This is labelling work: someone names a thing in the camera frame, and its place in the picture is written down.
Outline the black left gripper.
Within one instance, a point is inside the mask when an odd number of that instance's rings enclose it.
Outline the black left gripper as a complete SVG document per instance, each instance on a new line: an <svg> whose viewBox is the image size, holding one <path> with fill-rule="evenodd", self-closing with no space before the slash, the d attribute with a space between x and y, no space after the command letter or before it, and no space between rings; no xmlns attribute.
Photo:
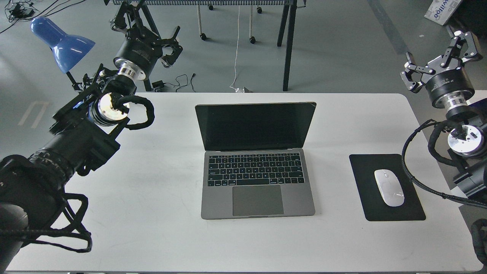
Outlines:
<svg viewBox="0 0 487 274"><path fill-rule="evenodd" d="M137 80L149 78L157 59L160 59L165 68L172 67L183 51L177 40L180 26L176 26L172 36L166 39L161 39L153 31L144 29L139 13L143 6L143 3L122 3L111 20L111 30L125 35L125 40L113 62L118 69L124 64L136 66ZM171 52L164 54L164 49L170 49Z"/></svg>

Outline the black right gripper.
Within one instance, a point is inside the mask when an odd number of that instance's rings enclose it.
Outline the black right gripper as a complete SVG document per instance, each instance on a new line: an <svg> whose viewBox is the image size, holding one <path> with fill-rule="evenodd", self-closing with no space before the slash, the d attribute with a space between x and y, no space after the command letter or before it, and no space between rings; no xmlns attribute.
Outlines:
<svg viewBox="0 0 487 274"><path fill-rule="evenodd" d="M469 100L475 94L475 90L465 67L458 66L450 69L448 66L453 59L459 60L460 64L480 61L483 59L483 54L479 39L474 33L454 31L450 25L446 26L446 29L451 41L442 56L441 67L419 66L415 63L414 56L410 52L405 52L407 62L400 76L407 90L418 93L425 86L431 105L434 108L449 110L453 106L448 100L453 97L462 97L463 101Z"/></svg>

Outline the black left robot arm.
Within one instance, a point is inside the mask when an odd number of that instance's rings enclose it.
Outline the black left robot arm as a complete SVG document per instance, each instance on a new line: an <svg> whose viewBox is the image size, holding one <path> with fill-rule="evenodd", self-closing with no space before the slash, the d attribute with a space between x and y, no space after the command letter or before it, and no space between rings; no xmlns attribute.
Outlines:
<svg viewBox="0 0 487 274"><path fill-rule="evenodd" d="M37 17L31 30L52 50L59 68L78 95L53 116L53 138L30 157L10 155L1 161L1 271L29 244L47 244L39 237L70 237L86 241L81 249L53 243L68 251L88 253L92 235L82 220L88 208L83 194L65 191L74 174L86 176L104 165L120 148L123 129L140 130L155 120L151 101L137 96L135 82L148 78L157 61L171 67L182 52L180 27L170 38L157 31L144 0L117 2L111 28L125 39L113 62L100 64L91 77L76 82L70 70L94 47L90 39L68 35L47 17Z"/></svg>

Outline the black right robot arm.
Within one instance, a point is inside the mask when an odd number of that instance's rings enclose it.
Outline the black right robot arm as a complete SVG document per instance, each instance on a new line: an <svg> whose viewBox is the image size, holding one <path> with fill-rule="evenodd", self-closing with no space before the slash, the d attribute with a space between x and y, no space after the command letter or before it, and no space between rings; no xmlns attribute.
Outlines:
<svg viewBox="0 0 487 274"><path fill-rule="evenodd" d="M475 89L468 78L465 64L482 59L478 38L472 32L452 30L447 26L450 44L446 51L417 65L411 53L400 76L405 87L417 93L422 88L434 108L445 109L446 119L425 121L408 137L401 152L401 164L409 181L432 194L459 204L486 208L486 104L469 104ZM437 162L455 167L451 194L435 191L420 182L409 171L405 156L409 144L423 129L433 127L428 139L428 152Z"/></svg>

